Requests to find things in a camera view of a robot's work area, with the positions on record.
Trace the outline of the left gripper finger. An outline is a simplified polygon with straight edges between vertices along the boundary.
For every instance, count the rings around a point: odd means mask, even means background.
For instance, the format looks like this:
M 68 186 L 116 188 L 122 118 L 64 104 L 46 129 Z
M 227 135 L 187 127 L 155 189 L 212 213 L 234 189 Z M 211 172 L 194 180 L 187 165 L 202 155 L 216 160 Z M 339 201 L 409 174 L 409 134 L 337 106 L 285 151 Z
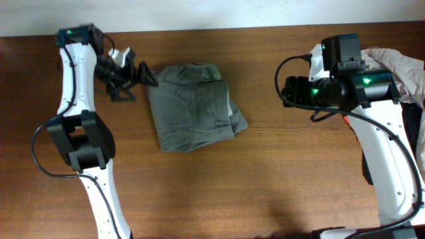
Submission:
M 146 86 L 158 87 L 159 83 L 150 71 L 147 63 L 142 61 L 137 68 L 137 82 Z
M 136 100 L 136 97 L 129 89 L 113 83 L 108 83 L 106 85 L 106 93 L 109 95 L 112 102 L 133 102 Z

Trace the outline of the grey cargo shorts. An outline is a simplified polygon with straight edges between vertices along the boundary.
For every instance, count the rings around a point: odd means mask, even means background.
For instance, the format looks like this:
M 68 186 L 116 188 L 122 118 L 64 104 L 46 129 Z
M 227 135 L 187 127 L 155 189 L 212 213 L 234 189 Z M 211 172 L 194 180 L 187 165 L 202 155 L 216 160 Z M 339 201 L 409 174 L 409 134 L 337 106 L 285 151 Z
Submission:
M 216 64 L 167 66 L 153 76 L 159 85 L 148 96 L 162 151 L 193 151 L 248 129 Z

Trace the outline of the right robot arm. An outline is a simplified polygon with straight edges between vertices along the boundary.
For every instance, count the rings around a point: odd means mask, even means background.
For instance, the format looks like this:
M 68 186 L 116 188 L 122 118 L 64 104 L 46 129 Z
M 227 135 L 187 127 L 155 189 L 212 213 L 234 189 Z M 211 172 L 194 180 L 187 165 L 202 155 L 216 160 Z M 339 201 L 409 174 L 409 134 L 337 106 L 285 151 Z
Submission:
M 423 238 L 424 181 L 406 136 L 393 74 L 367 68 L 355 33 L 323 39 L 301 59 L 309 63 L 309 75 L 287 77 L 276 87 L 278 96 L 286 107 L 311 111 L 314 122 L 335 114 L 348 118 L 379 206 L 377 227 L 322 228 L 310 236 Z

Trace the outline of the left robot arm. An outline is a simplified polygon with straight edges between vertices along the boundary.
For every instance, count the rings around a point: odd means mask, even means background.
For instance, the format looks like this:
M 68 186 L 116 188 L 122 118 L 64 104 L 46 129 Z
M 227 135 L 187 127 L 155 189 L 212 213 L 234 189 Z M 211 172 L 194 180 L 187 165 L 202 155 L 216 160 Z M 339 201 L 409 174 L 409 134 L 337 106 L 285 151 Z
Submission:
M 62 96 L 57 115 L 45 127 L 64 162 L 81 180 L 99 238 L 132 238 L 114 182 L 116 145 L 112 132 L 96 113 L 94 80 L 106 85 L 113 102 L 134 100 L 138 84 L 157 87 L 145 62 L 135 65 L 131 48 L 104 53 L 107 35 L 93 23 L 60 29 L 55 41 L 62 61 Z

